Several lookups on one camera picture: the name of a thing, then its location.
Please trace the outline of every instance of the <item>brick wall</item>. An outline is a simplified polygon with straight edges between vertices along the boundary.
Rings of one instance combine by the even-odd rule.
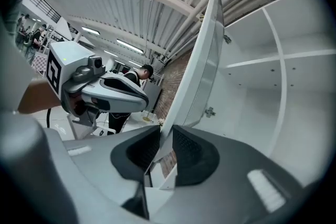
[[[161,74],[164,74],[163,81],[161,82],[162,91],[154,111],[158,119],[165,119],[167,117],[191,53],[192,49],[181,55],[161,72]]]

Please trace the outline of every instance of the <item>fluorescent light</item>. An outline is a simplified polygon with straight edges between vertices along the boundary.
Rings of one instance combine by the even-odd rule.
[[[117,61],[117,60],[115,60],[115,61],[125,66],[125,64],[124,64],[123,62],[119,62],[119,61]]]
[[[134,65],[136,65],[136,66],[138,66],[138,67],[141,67],[141,65],[139,65],[139,64],[137,64],[135,62],[132,62],[132,61],[129,61],[129,62],[132,63],[132,64],[134,64]]]
[[[143,50],[138,49],[137,47],[135,47],[135,46],[133,46],[133,45],[131,45],[131,44],[128,44],[128,43],[126,43],[126,42],[124,42],[124,41],[122,41],[122,40],[119,40],[119,39],[117,39],[117,42],[120,43],[120,44],[122,44],[122,45],[124,45],[124,46],[126,46],[126,47],[131,48],[132,50],[135,50],[135,51],[137,51],[137,52],[143,54]]]
[[[87,31],[87,32],[90,32],[90,33],[93,33],[93,34],[100,35],[100,33],[99,33],[98,31],[96,31],[96,30],[92,30],[92,29],[90,29],[90,28],[82,27],[82,29],[83,29],[84,31]]]
[[[118,55],[115,55],[115,54],[112,54],[112,53],[110,53],[110,52],[108,52],[108,51],[105,51],[107,54],[111,54],[111,55],[113,55],[113,56],[116,56],[116,57],[118,57]]]

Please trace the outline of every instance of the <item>railing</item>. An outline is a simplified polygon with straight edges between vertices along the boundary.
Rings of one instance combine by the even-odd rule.
[[[51,18],[54,22],[58,22],[60,15],[45,0],[30,0],[44,14]]]

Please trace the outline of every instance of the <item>white floor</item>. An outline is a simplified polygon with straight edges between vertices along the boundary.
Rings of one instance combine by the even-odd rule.
[[[55,129],[59,133],[63,141],[75,139],[70,124],[68,122],[67,115],[68,113],[61,106],[52,108],[50,113],[50,128]],[[32,116],[37,119],[37,121],[41,124],[42,127],[47,127],[47,120],[46,120],[47,110],[33,113]],[[121,132],[127,132],[144,126],[158,124],[158,119],[155,114],[149,117],[152,119],[150,122],[144,121],[143,120],[144,116],[146,115],[145,113],[142,112],[132,113],[128,118],[128,120],[126,121]],[[108,127],[109,125],[108,114],[107,113],[101,114],[97,118],[97,124],[102,124],[103,126]],[[101,131],[103,131],[102,136],[107,135],[107,131],[101,128],[97,128],[93,132],[93,135],[99,136]]]

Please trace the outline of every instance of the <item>cable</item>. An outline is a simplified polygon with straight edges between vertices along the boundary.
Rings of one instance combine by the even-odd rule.
[[[51,113],[51,109],[48,109],[48,111],[47,111],[47,128],[50,128],[50,113]]]

